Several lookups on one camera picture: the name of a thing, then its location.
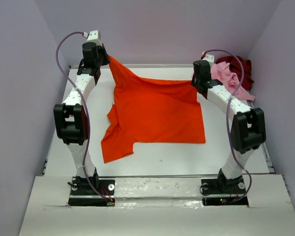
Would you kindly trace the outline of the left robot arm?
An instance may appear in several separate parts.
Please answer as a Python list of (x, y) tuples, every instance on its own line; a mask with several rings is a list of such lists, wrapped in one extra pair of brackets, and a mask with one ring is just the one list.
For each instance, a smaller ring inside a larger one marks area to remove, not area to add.
[(98, 191), (97, 169), (89, 154), (90, 119), (87, 98), (97, 85), (101, 66), (109, 64), (110, 60), (104, 45), (99, 42), (84, 43), (82, 53), (76, 79), (68, 79), (73, 88), (61, 104), (54, 106), (53, 112), (57, 136), (69, 148), (76, 167), (75, 179), (70, 182), (72, 190), (83, 195), (102, 196)]

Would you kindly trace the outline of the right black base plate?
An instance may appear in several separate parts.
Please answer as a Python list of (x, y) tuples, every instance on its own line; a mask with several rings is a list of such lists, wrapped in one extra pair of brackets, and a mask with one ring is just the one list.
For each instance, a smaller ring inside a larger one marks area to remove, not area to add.
[(218, 178), (204, 178), (199, 188), (202, 194), (202, 204), (210, 206), (248, 206), (247, 197), (241, 198), (246, 192), (243, 177), (239, 177), (234, 183), (223, 186), (219, 184)]

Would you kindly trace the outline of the pink t shirt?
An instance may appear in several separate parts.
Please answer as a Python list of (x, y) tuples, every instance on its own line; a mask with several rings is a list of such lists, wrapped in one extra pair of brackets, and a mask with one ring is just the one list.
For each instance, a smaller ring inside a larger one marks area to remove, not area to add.
[[(218, 64), (213, 64), (211, 67), (211, 76), (213, 80), (219, 80), (226, 88), (229, 93), (233, 93), (240, 83), (241, 76), (237, 75), (235, 72), (230, 70), (230, 63), (220, 62)], [(240, 88), (237, 90), (235, 96), (239, 100), (254, 101), (255, 96), (251, 95), (248, 91), (251, 84), (244, 78)]]

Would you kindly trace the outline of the dark red t shirt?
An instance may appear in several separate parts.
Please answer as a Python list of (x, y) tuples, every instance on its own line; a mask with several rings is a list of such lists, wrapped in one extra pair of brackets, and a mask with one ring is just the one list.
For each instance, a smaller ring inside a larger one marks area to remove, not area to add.
[[(254, 83), (253, 79), (251, 78), (251, 70), (252, 70), (252, 63), (251, 60), (244, 60), (242, 57), (237, 56), (239, 61), (241, 62), (243, 66), (244, 71), (244, 79), (241, 84), (241, 86), (249, 91), (252, 88), (252, 85)], [(242, 71), (239, 65), (239, 62), (233, 57), (233, 56), (225, 56), (221, 57), (216, 60), (216, 63), (226, 62), (229, 63), (229, 69), (231, 72), (237, 74), (237, 77), (240, 79), (242, 76)]]

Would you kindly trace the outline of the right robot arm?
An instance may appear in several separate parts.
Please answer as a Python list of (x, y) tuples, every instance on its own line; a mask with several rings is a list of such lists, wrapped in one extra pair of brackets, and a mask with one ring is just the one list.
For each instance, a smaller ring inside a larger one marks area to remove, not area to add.
[(219, 80), (213, 79), (211, 65), (207, 60), (195, 61), (193, 69), (191, 85), (226, 115), (231, 150), (218, 177), (202, 179), (200, 191), (205, 196), (230, 194), (244, 185), (242, 173), (245, 165), (252, 153), (266, 141), (264, 112), (244, 104), (231, 95)]

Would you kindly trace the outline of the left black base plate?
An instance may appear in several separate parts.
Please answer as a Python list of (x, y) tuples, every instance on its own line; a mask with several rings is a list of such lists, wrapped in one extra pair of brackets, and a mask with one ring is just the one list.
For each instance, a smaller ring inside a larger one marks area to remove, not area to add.
[(68, 204), (72, 207), (114, 207), (115, 206), (115, 180), (99, 179), (97, 191), (99, 195), (89, 186), (86, 180), (78, 186), (74, 178), (67, 183), (70, 186)]

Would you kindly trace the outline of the orange t shirt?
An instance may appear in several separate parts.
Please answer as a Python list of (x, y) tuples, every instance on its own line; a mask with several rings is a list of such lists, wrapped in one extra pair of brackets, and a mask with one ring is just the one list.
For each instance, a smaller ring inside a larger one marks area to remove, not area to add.
[(109, 127), (101, 141), (104, 163), (133, 154), (135, 143), (204, 144), (197, 91), (188, 80), (143, 78), (110, 57), (115, 82)]

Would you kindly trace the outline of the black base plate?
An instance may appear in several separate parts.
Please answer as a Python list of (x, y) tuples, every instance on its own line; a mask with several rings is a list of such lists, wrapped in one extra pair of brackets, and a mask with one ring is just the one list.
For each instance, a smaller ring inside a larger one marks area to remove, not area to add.
[(239, 177), (234, 183), (223, 186), (219, 184), (218, 178), (204, 178), (199, 188), (202, 194), (202, 204), (210, 206), (248, 206), (247, 197), (241, 198), (246, 192), (243, 177)]
[(89, 186), (86, 180), (78, 186), (74, 178), (67, 183), (70, 186), (68, 204), (72, 207), (114, 207), (115, 206), (115, 180), (99, 179), (97, 191), (99, 195)]

